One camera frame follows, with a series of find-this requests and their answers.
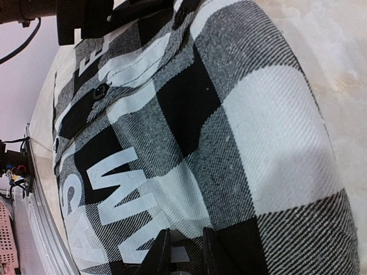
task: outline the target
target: pink plastic basket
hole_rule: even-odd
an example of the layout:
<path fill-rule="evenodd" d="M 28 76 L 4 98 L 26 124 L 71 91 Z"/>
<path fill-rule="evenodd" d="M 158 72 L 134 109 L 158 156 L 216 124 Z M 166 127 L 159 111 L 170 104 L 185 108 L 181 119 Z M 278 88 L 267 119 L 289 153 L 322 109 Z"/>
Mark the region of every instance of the pink plastic basket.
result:
<path fill-rule="evenodd" d="M 15 268 L 19 268 L 18 252 L 11 228 L 9 213 L 5 205 L 0 202 L 0 263 L 5 266 L 5 274 L 15 275 Z"/>

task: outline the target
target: marble surface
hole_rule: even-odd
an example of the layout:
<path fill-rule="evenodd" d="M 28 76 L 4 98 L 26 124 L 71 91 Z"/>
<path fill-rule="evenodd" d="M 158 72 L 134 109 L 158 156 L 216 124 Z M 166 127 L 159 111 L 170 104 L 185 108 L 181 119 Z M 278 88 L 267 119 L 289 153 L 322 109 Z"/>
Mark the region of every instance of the marble surface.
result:
<path fill-rule="evenodd" d="M 255 2 L 282 31 L 310 80 L 358 228 L 361 274 L 367 275 L 367 2 Z M 63 239 L 65 230 L 52 174 L 52 90 L 54 73 L 71 49 L 60 49 L 30 126 L 36 165 Z"/>

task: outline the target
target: laundry basket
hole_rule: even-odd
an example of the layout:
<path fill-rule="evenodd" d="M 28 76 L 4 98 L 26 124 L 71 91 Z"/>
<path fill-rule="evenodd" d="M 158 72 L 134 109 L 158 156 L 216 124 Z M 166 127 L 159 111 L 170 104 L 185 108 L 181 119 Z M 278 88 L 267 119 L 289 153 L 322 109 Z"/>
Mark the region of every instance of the laundry basket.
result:
<path fill-rule="evenodd" d="M 19 268 L 9 213 L 2 202 L 0 202 L 0 264 L 7 275 L 15 275 L 14 269 Z"/>

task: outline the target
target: white wall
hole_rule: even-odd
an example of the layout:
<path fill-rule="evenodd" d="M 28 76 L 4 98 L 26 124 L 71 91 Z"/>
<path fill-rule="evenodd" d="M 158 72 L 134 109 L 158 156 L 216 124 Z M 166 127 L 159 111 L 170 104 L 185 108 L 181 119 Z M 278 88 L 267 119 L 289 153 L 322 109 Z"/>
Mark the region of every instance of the white wall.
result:
<path fill-rule="evenodd" d="M 23 29 L 18 23 L 0 25 L 0 58 L 20 46 L 37 21 Z M 43 18 L 31 44 L 19 55 L 0 65 L 0 139 L 22 138 L 46 74 L 58 49 L 56 17 Z M 8 145 L 17 150 L 20 144 Z M 0 188 L 8 185 L 3 176 Z"/>

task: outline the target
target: black and white checkered shirt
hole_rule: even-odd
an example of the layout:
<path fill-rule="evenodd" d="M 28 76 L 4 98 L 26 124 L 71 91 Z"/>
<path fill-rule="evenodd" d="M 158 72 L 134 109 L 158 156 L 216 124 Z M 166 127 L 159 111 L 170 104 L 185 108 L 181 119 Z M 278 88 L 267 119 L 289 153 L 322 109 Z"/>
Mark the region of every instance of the black and white checkered shirt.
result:
<path fill-rule="evenodd" d="M 172 274 L 202 275 L 211 227 L 246 274 L 358 274 L 348 198 L 286 40 L 252 1 L 193 2 L 58 66 L 54 171 L 80 273 L 134 274 L 169 227 Z"/>

